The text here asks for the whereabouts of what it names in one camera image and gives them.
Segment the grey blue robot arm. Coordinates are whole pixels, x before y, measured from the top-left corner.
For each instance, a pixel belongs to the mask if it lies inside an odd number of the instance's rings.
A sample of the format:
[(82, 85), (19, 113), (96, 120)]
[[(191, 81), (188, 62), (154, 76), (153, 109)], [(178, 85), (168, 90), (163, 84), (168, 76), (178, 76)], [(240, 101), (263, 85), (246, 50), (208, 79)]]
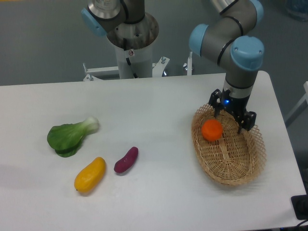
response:
[[(263, 63), (264, 45), (247, 33), (263, 18), (257, 0), (215, 0), (221, 18), (214, 25), (200, 24), (191, 32), (191, 52), (205, 57), (226, 71), (222, 90), (209, 99), (215, 115), (224, 110), (239, 129), (251, 130), (256, 113), (247, 111), (258, 71)], [(89, 30), (107, 37), (116, 51), (121, 79), (153, 77), (152, 45), (159, 34), (154, 17), (142, 0), (91, 0), (81, 16)]]

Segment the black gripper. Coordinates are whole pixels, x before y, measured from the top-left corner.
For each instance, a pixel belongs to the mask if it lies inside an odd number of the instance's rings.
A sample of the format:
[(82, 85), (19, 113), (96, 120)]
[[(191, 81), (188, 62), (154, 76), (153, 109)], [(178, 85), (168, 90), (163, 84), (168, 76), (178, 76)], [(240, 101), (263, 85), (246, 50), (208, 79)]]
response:
[(231, 96), (230, 90), (221, 92), (216, 89), (211, 93), (208, 104), (214, 109), (214, 118), (219, 116), (221, 110), (233, 115), (239, 126), (237, 133), (240, 134), (242, 129), (250, 131), (256, 121), (256, 113), (246, 110), (249, 97), (234, 98)]

